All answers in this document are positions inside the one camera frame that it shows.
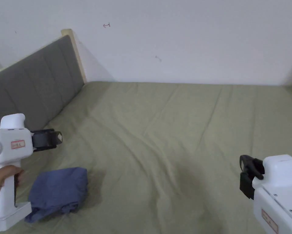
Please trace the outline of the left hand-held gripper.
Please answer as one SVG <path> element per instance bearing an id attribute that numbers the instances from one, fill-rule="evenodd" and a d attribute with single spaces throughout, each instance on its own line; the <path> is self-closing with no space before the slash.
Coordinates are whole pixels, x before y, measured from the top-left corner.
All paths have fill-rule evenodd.
<path id="1" fill-rule="evenodd" d="M 24 126 L 25 115 L 18 113 L 2 117 L 0 122 L 0 168 L 20 167 L 20 161 L 32 155 L 33 150 L 54 149 L 63 142 L 63 135 L 54 129 L 32 133 Z M 0 190 L 0 232 L 6 231 L 31 213 L 31 203 L 16 203 L 16 176 L 8 177 Z"/>

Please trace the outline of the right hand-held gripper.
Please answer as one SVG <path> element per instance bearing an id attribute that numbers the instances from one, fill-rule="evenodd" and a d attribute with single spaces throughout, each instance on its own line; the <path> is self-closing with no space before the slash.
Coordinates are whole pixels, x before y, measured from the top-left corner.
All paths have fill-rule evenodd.
<path id="1" fill-rule="evenodd" d="M 292 234 L 292 156 L 262 161 L 241 155 L 239 164 L 240 191 L 253 200 L 254 216 L 265 233 Z"/>

